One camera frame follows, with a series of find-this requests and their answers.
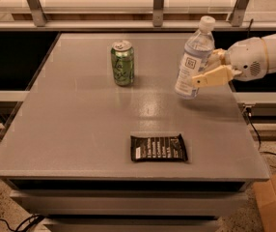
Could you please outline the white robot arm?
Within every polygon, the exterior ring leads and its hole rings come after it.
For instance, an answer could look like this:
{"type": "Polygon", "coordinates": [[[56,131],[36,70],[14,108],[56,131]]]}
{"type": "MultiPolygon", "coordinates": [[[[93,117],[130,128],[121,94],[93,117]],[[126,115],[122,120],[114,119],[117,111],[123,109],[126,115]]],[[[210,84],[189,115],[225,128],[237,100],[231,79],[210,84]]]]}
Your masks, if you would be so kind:
{"type": "Polygon", "coordinates": [[[214,50],[207,69],[191,78],[195,88],[222,86],[229,81],[251,81],[276,73],[276,34],[239,41],[227,50],[214,50]]]}

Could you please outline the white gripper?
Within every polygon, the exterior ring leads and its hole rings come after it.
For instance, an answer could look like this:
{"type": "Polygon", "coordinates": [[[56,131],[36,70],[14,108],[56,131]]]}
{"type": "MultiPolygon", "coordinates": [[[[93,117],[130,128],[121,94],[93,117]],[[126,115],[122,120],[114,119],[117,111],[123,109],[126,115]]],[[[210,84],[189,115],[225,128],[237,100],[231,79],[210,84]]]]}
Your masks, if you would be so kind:
{"type": "Polygon", "coordinates": [[[250,38],[234,43],[227,51],[214,49],[207,60],[208,72],[193,76],[191,84],[202,88],[222,86],[233,79],[261,79],[267,74],[267,68],[267,50],[263,39],[250,38]]]}

